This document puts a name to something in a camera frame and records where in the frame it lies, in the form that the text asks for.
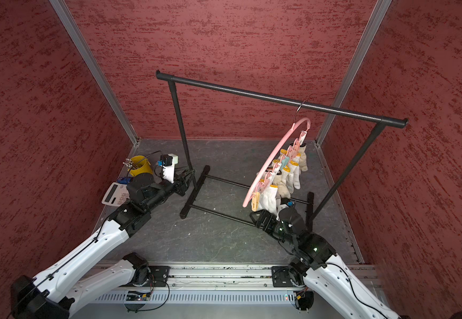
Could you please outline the white work glove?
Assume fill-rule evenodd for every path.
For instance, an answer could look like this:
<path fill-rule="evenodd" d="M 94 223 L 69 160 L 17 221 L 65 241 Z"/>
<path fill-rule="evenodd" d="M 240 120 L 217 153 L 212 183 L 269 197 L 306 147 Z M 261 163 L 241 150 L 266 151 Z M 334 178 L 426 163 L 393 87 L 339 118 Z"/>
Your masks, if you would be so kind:
<path fill-rule="evenodd" d="M 301 187 L 300 180 L 299 180 L 300 172 L 301 172 L 300 166 L 299 166 L 300 159 L 301 159 L 301 155 L 300 153 L 297 153 L 292 159 L 290 159 L 288 163 L 288 167 L 293 176 L 292 185 L 295 190 L 299 190 Z"/>

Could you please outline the pink clip hanger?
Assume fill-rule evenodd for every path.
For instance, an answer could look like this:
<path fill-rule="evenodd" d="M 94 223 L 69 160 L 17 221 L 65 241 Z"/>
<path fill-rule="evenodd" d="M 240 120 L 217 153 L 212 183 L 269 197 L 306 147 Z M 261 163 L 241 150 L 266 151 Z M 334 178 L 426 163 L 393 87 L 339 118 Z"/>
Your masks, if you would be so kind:
<path fill-rule="evenodd" d="M 260 171 L 256 174 L 242 203 L 243 207 L 249 207 L 253 212 L 260 211 L 258 209 L 260 194 L 266 187 L 272 185 L 273 178 L 277 174 L 281 174 L 284 166 L 288 166 L 290 159 L 299 153 L 299 147 L 305 143 L 310 129 L 311 121 L 307 117 L 296 118 L 293 121 L 290 129 L 277 143 Z"/>

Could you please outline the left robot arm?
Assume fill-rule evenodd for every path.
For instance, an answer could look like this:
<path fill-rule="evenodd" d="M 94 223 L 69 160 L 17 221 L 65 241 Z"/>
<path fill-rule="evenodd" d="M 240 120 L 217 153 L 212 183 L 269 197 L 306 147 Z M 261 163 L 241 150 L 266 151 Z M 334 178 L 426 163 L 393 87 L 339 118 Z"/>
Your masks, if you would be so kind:
<path fill-rule="evenodd" d="M 127 184 L 129 198 L 89 238 L 51 267 L 34 277 L 21 276 L 11 286 L 13 318 L 71 318 L 83 307 L 113 289 L 148 282 L 148 262 L 129 253 L 118 263 L 85 279 L 103 257 L 130 239 L 150 219 L 153 209 L 171 195 L 185 195 L 194 170 L 175 174 L 172 181 L 155 182 L 150 173 Z"/>

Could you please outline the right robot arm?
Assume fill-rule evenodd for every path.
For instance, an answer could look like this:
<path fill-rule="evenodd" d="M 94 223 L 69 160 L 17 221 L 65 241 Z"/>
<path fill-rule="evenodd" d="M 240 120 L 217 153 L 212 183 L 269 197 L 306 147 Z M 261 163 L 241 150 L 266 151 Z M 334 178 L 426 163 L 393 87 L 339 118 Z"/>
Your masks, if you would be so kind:
<path fill-rule="evenodd" d="M 253 224 L 279 243 L 288 244 L 293 283 L 321 296 L 344 318 L 400 318 L 349 269 L 322 236 L 311 232 L 294 207 L 277 215 L 266 210 L 250 214 Z"/>

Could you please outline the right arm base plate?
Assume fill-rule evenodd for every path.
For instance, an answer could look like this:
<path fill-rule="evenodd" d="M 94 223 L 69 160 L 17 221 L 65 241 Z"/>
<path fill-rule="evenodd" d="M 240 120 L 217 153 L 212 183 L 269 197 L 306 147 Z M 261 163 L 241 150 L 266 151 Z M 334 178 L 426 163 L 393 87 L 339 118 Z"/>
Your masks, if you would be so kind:
<path fill-rule="evenodd" d="M 310 267 L 303 265 L 288 265 L 272 267 L 272 283 L 274 288 L 292 288 L 296 292 L 312 291 L 304 278 Z"/>

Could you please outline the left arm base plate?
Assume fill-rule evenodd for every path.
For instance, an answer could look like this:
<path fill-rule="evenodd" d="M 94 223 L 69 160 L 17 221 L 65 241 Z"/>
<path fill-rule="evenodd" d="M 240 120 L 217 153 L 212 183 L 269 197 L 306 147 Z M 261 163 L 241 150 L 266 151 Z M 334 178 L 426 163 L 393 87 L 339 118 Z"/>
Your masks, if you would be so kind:
<path fill-rule="evenodd" d="M 171 268 L 169 266 L 141 266 L 134 269 L 132 279 L 122 287 L 166 287 Z"/>

